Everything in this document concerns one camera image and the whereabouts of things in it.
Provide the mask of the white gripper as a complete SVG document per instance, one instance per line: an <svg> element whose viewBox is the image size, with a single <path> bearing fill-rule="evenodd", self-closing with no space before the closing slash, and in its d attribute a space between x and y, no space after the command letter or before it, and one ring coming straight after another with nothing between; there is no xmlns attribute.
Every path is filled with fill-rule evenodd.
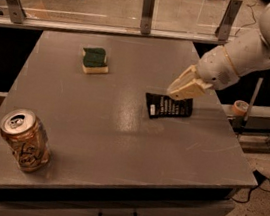
<svg viewBox="0 0 270 216"><path fill-rule="evenodd" d="M240 79L232 65L224 46L216 46L201 57L197 68L191 65L185 69L167 88L167 94L181 101L203 96L211 87L224 90ZM196 70L204 82L196 78Z"/></svg>

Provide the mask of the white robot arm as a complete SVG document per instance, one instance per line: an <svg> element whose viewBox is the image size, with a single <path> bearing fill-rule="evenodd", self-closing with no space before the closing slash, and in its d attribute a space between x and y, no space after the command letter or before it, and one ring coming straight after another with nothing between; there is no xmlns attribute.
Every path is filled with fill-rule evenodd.
<svg viewBox="0 0 270 216"><path fill-rule="evenodd" d="M167 88L173 100L196 98L208 89L224 90L254 71L270 69L270 4L258 20L258 28L204 54Z"/></svg>

